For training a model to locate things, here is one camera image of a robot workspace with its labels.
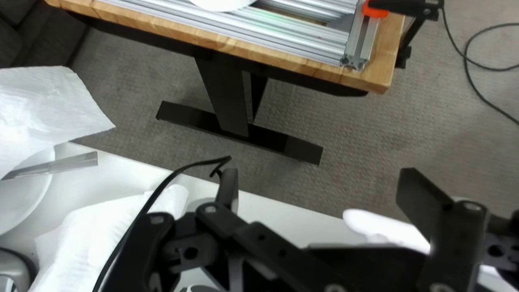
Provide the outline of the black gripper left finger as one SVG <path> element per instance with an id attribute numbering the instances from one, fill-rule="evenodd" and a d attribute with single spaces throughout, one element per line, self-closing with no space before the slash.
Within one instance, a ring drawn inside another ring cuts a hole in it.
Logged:
<path id="1" fill-rule="evenodd" d="M 214 201 L 175 218 L 151 212 L 164 179 L 102 267 L 102 292 L 175 292 L 185 272 L 201 269 L 227 292 L 303 292 L 303 251 L 232 209 L 237 170 L 217 171 Z"/>

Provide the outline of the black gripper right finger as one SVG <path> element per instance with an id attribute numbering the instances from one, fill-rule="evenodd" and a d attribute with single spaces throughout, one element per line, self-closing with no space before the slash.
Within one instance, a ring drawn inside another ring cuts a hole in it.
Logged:
<path id="1" fill-rule="evenodd" d="M 491 292 L 483 270 L 517 288 L 517 212 L 495 215 L 477 201 L 456 201 L 417 168 L 402 168 L 397 205 L 428 244 L 374 243 L 318 248 L 311 292 Z"/>

